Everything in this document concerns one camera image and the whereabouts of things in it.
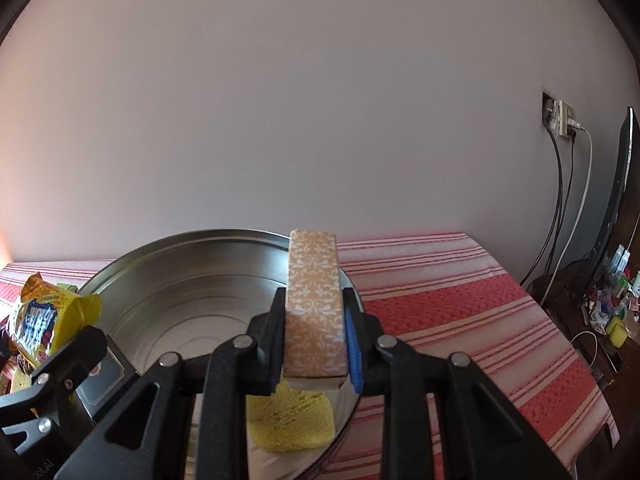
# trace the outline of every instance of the power cord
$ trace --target power cord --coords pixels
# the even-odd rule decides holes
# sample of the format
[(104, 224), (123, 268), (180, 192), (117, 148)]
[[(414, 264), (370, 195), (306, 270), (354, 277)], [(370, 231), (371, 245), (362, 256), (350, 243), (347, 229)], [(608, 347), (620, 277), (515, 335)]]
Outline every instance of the power cord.
[(540, 249), (540, 253), (536, 258), (536, 261), (533, 262), (533, 265), (529, 269), (529, 272), (526, 273), (525, 277), (520, 281), (520, 285), (523, 285), (524, 282), (527, 281), (527, 278), (531, 275), (531, 273), (536, 269), (540, 260), (542, 259), (542, 255), (546, 251), (546, 247), (549, 245), (549, 240), (551, 240), (551, 235), (554, 232), (554, 227), (556, 226), (556, 221), (559, 221), (559, 216), (562, 209), (562, 162), (560, 161), (560, 152), (558, 151), (558, 143), (556, 142), (556, 138), (554, 137), (554, 133), (546, 124), (545, 121), (542, 121), (543, 126), (545, 127), (546, 132), (549, 134), (551, 138), (551, 142), (554, 144), (554, 150), (556, 151), (556, 161), (558, 162), (558, 195), (556, 196), (556, 210), (554, 211), (554, 219), (551, 221), (551, 227), (549, 228), (549, 232), (546, 235), (546, 240), (544, 245), (542, 245), (542, 249)]
[(579, 122), (574, 121), (571, 118), (567, 118), (566, 123), (568, 126), (571, 126), (574, 130), (582, 130), (587, 134), (587, 137), (589, 139), (589, 168), (587, 169), (587, 181), (584, 184), (584, 191), (582, 192), (582, 200), (580, 201), (578, 214), (575, 217), (574, 226), (571, 228), (569, 239), (566, 241), (564, 249), (562, 250), (560, 257), (558, 258), (558, 263), (556, 264), (556, 269), (554, 270), (554, 273), (551, 276), (551, 280), (549, 281), (549, 284), (546, 286), (545, 295), (542, 297), (542, 301), (540, 301), (540, 307), (542, 307), (545, 304), (546, 297), (548, 296), (549, 291), (551, 290), (551, 285), (553, 285), (554, 279), (556, 278), (556, 274), (558, 273), (558, 269), (560, 268), (562, 257), (564, 256), (564, 253), (566, 252), (567, 247), (571, 242), (571, 238), (574, 236), (575, 228), (578, 225), (578, 220), (580, 220), (580, 215), (582, 214), (582, 208), (584, 207), (584, 200), (587, 198), (587, 192), (589, 190), (589, 182), (591, 180), (591, 164), (593, 163), (593, 142), (591, 141), (591, 135), (584, 126), (582, 126)]
[(593, 336), (593, 340), (596, 343), (596, 349), (593, 351), (593, 359), (591, 360), (591, 364), (589, 365), (589, 368), (591, 368), (594, 362), (596, 362), (596, 355), (598, 355), (598, 338), (596, 337), (596, 335), (591, 330), (583, 330), (582, 332), (578, 332), (576, 335), (574, 335), (574, 337), (569, 342), (571, 344), (574, 344), (574, 341), (576, 340), (576, 338), (582, 334), (591, 334)]
[(556, 254), (556, 245), (558, 244), (558, 237), (560, 235), (560, 230), (564, 225), (564, 216), (566, 215), (566, 204), (569, 202), (569, 193), (571, 193), (571, 182), (574, 180), (574, 146), (575, 146), (575, 135), (571, 140), (571, 171), (569, 173), (569, 184), (566, 187), (566, 195), (564, 196), (564, 204), (562, 205), (562, 213), (560, 215), (560, 221), (558, 222), (556, 227), (556, 236), (554, 237), (554, 242), (551, 245), (551, 250), (549, 251), (549, 256), (546, 259), (545, 266), (545, 276), (548, 276), (549, 271), (551, 270), (551, 264), (554, 260), (554, 255)]

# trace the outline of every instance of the black cable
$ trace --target black cable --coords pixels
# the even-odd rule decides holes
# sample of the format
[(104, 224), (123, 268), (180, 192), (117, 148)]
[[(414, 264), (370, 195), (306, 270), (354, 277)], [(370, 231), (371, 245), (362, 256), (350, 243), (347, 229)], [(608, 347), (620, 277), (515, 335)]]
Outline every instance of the black cable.
[(527, 281), (527, 278), (531, 275), (531, 273), (534, 271), (534, 269), (542, 259), (542, 255), (545, 253), (546, 247), (549, 245), (549, 240), (551, 240), (551, 235), (554, 232), (556, 221), (559, 220), (559, 213), (560, 213), (560, 210), (562, 209), (562, 162), (560, 162), (560, 152), (558, 151), (558, 143), (556, 142), (556, 139), (554, 138), (554, 133), (551, 131), (551, 128), (548, 126), (548, 124), (546, 124), (544, 121), (542, 124), (544, 125), (546, 132), (549, 134), (549, 137), (551, 137), (551, 142), (553, 142), (554, 149), (556, 150), (556, 161), (558, 162), (558, 196), (556, 197), (556, 211), (554, 212), (554, 219), (551, 222), (551, 227), (549, 228), (549, 232), (546, 235), (545, 244), (542, 246), (542, 249), (540, 250), (540, 254), (538, 254), (536, 261), (533, 262), (533, 265), (529, 269), (529, 272), (527, 272), (526, 276), (521, 280), (520, 282), (521, 285)]
[(551, 272), (551, 263), (554, 260), (554, 254), (556, 253), (556, 245), (558, 244), (558, 236), (560, 234), (560, 229), (564, 224), (564, 216), (566, 215), (566, 203), (569, 201), (569, 193), (571, 192), (571, 182), (574, 179), (574, 146), (575, 146), (575, 136), (571, 142), (571, 172), (569, 173), (569, 184), (566, 187), (566, 195), (564, 197), (564, 205), (562, 206), (562, 212), (560, 214), (560, 221), (556, 226), (556, 236), (554, 238), (554, 243), (551, 245), (551, 250), (549, 251), (549, 257), (546, 259), (545, 266), (545, 276)]

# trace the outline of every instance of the white cable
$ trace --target white cable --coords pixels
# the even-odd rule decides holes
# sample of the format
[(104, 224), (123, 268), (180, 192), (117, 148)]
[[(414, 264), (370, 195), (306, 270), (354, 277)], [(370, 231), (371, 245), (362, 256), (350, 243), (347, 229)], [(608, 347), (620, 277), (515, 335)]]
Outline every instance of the white cable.
[(551, 276), (551, 281), (549, 281), (549, 284), (546, 287), (545, 295), (542, 297), (542, 301), (540, 301), (540, 306), (543, 306), (545, 304), (546, 297), (548, 296), (549, 291), (551, 290), (551, 285), (553, 285), (554, 279), (556, 278), (556, 274), (558, 273), (558, 269), (560, 268), (560, 262), (562, 261), (562, 257), (566, 252), (566, 248), (569, 246), (569, 242), (571, 241), (571, 238), (574, 236), (575, 227), (578, 225), (578, 220), (580, 220), (580, 215), (582, 214), (582, 208), (584, 207), (584, 200), (587, 198), (587, 191), (589, 190), (589, 181), (591, 180), (591, 163), (593, 162), (593, 143), (591, 142), (591, 136), (588, 133), (587, 129), (577, 121), (574, 121), (573, 119), (568, 118), (567, 124), (572, 128), (574, 128), (575, 130), (584, 131), (587, 134), (587, 137), (589, 137), (589, 169), (587, 170), (587, 182), (584, 184), (582, 201), (580, 202), (580, 207), (578, 208), (578, 214), (575, 217), (574, 226), (571, 228), (569, 239), (566, 241), (566, 245), (564, 246), (564, 249), (562, 250), (560, 257), (558, 258), (558, 263), (556, 264), (556, 270), (554, 270), (554, 273)]
[(593, 340), (596, 343), (596, 349), (593, 351), (593, 359), (591, 361), (591, 364), (589, 365), (589, 368), (591, 368), (594, 364), (594, 362), (596, 362), (596, 355), (598, 355), (598, 338), (596, 337), (596, 335), (591, 331), (591, 330), (583, 330), (582, 332), (578, 332), (576, 335), (574, 335), (574, 338), (571, 339), (571, 341), (569, 341), (569, 343), (573, 344), (575, 339), (582, 334), (591, 334), (593, 336)]

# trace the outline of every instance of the black box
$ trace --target black box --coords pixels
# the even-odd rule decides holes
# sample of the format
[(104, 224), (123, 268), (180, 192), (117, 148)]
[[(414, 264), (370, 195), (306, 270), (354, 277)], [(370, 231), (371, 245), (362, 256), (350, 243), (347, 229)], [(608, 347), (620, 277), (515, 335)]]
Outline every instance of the black box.
[(107, 355), (76, 392), (92, 420), (99, 422), (138, 377), (136, 369), (107, 336)]

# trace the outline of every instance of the television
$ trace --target television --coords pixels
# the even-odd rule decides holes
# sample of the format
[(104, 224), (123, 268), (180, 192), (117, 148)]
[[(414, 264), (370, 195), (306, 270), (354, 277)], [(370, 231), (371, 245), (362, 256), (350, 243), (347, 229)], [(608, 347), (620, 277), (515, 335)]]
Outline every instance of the television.
[(602, 225), (593, 249), (578, 264), (578, 269), (569, 283), (569, 298), (573, 304), (579, 304), (588, 286), (594, 279), (598, 266), (605, 254), (612, 257), (619, 244), (631, 252), (632, 272), (640, 264), (640, 246), (634, 254), (631, 245), (636, 240), (638, 219), (640, 218), (640, 129), (636, 112), (626, 109), (626, 117), (620, 128), (618, 160), (611, 185), (609, 203), (604, 213)]

